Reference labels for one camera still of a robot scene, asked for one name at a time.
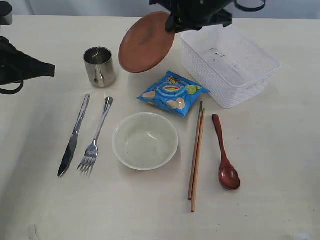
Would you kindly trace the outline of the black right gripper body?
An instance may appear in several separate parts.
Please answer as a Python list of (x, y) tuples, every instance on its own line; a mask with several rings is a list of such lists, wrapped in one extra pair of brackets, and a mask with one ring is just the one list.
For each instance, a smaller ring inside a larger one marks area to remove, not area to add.
[(199, 31), (203, 27), (232, 24), (232, 14), (225, 10), (232, 0), (150, 0), (175, 15), (176, 31)]

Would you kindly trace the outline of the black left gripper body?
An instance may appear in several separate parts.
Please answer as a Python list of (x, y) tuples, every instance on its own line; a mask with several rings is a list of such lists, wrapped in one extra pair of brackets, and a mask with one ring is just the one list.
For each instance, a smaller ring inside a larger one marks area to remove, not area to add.
[(10, 41), (0, 37), (0, 84), (8, 85), (30, 79), (29, 57)]

